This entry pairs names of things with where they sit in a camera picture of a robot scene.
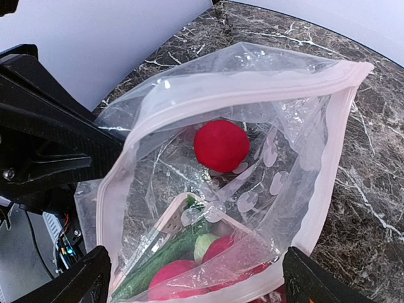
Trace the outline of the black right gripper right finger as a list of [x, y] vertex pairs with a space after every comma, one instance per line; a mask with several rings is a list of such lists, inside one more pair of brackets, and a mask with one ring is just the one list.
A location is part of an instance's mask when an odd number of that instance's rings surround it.
[[339, 282], [297, 247], [289, 247], [282, 262], [287, 302], [345, 303], [366, 297]]

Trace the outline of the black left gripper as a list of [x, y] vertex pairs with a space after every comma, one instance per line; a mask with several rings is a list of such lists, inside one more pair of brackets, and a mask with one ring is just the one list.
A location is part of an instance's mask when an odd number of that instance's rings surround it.
[[108, 173], [122, 141], [77, 113], [78, 101], [39, 62], [35, 44], [1, 52], [2, 198], [54, 214], [53, 190]]

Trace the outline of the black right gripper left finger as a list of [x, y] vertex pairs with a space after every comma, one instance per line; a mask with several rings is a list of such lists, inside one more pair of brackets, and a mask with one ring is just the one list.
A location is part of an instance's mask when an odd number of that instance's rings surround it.
[[44, 286], [41, 302], [79, 302], [87, 293], [94, 302], [106, 302], [111, 262], [104, 246], [97, 246], [67, 272]]

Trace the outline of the clear zip top bag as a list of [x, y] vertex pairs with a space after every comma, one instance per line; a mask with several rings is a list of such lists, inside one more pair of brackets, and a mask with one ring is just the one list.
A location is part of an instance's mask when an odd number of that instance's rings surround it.
[[85, 245], [112, 263], [109, 302], [249, 302], [312, 252], [369, 62], [248, 42], [168, 69], [96, 126], [124, 145], [78, 184]]

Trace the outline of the red ball fruit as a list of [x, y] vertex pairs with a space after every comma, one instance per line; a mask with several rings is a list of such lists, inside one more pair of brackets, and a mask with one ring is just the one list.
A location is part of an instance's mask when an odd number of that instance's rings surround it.
[[235, 170], [248, 156], [250, 141], [236, 124], [217, 120], [205, 124], [194, 137], [198, 162], [220, 173]]

